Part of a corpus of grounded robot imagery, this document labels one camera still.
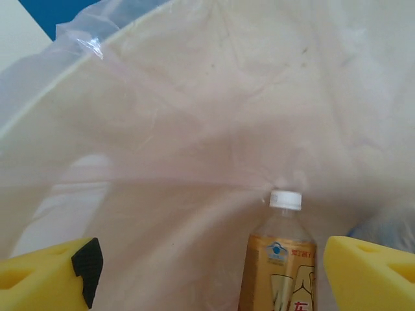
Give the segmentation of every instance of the bottle label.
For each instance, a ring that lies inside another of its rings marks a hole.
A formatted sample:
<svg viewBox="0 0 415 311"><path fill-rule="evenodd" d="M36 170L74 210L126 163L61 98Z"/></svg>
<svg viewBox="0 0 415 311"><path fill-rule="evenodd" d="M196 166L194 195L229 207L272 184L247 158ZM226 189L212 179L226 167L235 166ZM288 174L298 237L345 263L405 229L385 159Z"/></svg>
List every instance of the bottle label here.
<svg viewBox="0 0 415 311"><path fill-rule="evenodd" d="M238 311L316 311L316 245L251 235Z"/></svg>

